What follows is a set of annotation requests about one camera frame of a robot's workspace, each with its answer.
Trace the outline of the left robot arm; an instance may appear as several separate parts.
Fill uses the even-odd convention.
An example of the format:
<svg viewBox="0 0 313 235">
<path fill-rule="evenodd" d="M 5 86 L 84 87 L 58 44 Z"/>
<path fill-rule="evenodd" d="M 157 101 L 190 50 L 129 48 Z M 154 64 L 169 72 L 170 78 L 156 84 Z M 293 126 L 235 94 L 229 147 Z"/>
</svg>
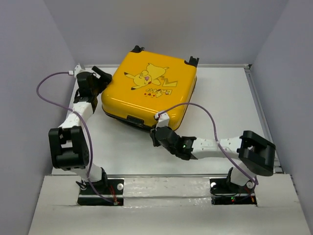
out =
<svg viewBox="0 0 313 235">
<path fill-rule="evenodd" d="M 101 194 L 108 189 L 107 174 L 93 163 L 92 142 L 86 121 L 94 114 L 97 97 L 111 83 L 112 75 L 97 66 L 91 71 L 77 66 L 73 74 L 78 84 L 73 106 L 68 109 L 65 121 L 48 133 L 52 165 L 77 174 L 83 180 L 81 187 Z"/>
</svg>

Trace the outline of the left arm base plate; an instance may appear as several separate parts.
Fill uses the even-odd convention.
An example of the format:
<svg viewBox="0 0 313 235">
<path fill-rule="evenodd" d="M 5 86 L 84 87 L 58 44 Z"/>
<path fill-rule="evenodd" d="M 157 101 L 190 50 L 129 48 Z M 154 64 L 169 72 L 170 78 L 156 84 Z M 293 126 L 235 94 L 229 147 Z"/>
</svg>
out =
<svg viewBox="0 0 313 235">
<path fill-rule="evenodd" d="M 79 187 L 77 204 L 80 206 L 123 206 L 124 205 L 124 178 L 109 178 L 108 186 L 104 188 L 99 183 L 94 187 L 102 197 L 97 195 L 89 183 L 83 180 L 76 181 Z"/>
</svg>

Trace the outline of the yellow hard-shell suitcase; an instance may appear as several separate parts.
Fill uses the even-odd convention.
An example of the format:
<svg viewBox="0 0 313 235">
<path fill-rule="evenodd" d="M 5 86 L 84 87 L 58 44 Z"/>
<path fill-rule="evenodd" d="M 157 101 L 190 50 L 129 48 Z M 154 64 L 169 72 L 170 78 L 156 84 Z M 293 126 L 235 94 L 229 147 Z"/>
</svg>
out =
<svg viewBox="0 0 313 235">
<path fill-rule="evenodd" d="M 169 126 L 177 130 L 197 81 L 199 59 L 189 60 L 145 51 L 135 46 L 120 63 L 112 82 L 101 94 L 106 115 L 137 128 L 150 130 L 155 114 L 168 110 Z"/>
</svg>

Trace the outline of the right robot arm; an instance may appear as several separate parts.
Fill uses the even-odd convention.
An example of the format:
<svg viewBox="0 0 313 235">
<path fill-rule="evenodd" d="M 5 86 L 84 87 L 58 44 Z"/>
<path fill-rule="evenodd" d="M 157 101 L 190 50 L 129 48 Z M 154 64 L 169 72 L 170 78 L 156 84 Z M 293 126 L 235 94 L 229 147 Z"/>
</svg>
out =
<svg viewBox="0 0 313 235">
<path fill-rule="evenodd" d="M 245 130 L 239 137 L 209 140 L 179 136 L 168 126 L 150 131 L 153 146 L 162 146 L 170 154 L 184 161 L 205 158 L 226 158 L 232 163 L 225 180 L 226 188 L 238 191 L 248 182 L 257 185 L 257 176 L 270 177 L 274 174 L 276 146 L 272 142 Z"/>
</svg>

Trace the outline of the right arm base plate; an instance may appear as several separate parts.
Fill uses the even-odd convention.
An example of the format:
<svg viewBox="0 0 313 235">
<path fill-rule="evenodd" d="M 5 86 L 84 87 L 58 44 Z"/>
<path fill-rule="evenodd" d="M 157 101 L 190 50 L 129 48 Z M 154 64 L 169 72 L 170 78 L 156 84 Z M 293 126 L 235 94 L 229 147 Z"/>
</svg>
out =
<svg viewBox="0 0 313 235">
<path fill-rule="evenodd" d="M 257 205 L 255 185 L 248 181 L 244 186 L 228 182 L 226 178 L 210 179 L 212 205 Z"/>
</svg>

